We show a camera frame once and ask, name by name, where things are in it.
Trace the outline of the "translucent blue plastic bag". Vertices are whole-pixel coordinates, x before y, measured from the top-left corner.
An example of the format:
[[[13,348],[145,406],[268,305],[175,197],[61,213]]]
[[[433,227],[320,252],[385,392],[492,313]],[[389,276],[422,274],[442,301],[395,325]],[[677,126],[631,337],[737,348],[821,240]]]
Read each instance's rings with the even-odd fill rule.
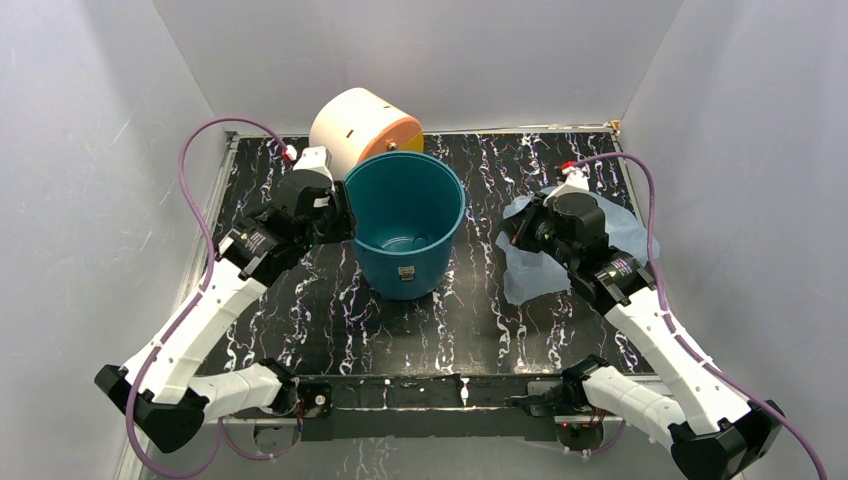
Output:
[[[496,245],[506,258],[508,303],[570,291],[605,314],[656,287],[647,247],[658,252],[659,243],[630,211],[580,191],[548,200],[552,191],[517,197],[504,209]]]

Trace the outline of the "teal plastic trash bin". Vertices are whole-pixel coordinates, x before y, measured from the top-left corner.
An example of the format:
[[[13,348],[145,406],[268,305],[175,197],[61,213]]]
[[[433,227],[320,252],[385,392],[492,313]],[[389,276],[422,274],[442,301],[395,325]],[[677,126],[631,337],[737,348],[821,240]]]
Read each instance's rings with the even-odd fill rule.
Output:
[[[370,287],[388,300],[421,298],[442,282],[466,193],[443,161],[414,151],[376,155],[345,177],[353,248]]]

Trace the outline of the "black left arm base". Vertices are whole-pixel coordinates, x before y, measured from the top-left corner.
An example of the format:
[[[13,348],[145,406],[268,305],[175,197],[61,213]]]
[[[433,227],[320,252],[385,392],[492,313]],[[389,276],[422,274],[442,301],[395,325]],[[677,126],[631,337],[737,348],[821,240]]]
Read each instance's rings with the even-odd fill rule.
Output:
[[[328,381],[301,377],[285,380],[269,405],[252,407],[236,417],[255,422],[254,454],[271,457],[299,444],[308,426],[317,432],[319,441],[328,440],[325,430],[333,411],[332,401],[333,387]]]

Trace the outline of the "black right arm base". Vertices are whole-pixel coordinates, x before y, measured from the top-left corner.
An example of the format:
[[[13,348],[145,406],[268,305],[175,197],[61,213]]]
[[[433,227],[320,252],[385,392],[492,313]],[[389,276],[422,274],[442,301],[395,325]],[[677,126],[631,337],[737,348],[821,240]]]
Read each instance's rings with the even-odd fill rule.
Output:
[[[522,395],[504,400],[506,407],[518,408],[534,418],[550,418],[556,425],[559,443],[567,453],[585,457],[611,449],[623,436],[625,423],[606,437],[605,422],[609,412],[590,406],[578,392],[575,382],[564,379],[537,378],[526,386]]]

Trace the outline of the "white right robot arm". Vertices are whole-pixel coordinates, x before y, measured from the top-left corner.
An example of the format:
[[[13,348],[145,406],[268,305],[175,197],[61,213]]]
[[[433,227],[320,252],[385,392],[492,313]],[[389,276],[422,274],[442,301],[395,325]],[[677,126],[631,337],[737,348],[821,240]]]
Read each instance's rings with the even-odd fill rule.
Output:
[[[515,404],[563,404],[619,415],[667,449],[688,479],[731,479],[762,458],[782,429],[772,401],[759,405],[708,370],[674,317],[662,312],[651,271],[610,243],[605,213],[588,193],[548,200],[542,193],[505,214],[501,228],[514,248],[556,261],[573,291],[635,344],[669,389],[660,395],[590,355],[564,370],[559,386]]]

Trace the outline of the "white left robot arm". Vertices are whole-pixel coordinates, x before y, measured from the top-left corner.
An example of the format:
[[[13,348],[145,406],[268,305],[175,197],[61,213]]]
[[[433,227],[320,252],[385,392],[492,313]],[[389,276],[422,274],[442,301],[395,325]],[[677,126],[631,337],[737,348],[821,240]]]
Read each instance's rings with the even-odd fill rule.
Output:
[[[314,246],[354,236],[343,181],[312,170],[283,178],[274,202],[238,220],[213,252],[213,264],[156,336],[95,383],[163,453],[185,446],[208,421],[244,410],[296,412],[299,380],[274,359],[213,376],[197,371],[235,320]]]

